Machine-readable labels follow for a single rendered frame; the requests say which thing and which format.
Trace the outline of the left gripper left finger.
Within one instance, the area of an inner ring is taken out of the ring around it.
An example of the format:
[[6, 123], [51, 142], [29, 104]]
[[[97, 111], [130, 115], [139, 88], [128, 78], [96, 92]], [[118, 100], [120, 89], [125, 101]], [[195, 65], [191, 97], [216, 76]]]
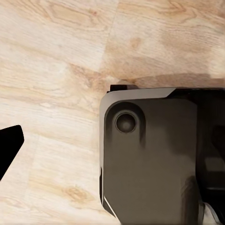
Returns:
[[0, 181], [24, 143], [20, 125], [0, 130]]

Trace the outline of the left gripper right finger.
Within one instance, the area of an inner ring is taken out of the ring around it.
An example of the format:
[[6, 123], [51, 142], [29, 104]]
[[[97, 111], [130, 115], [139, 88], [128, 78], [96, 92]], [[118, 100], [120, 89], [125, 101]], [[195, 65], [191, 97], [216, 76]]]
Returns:
[[225, 162], [225, 127], [214, 125], [211, 131], [210, 142], [213, 144], [223, 161]]

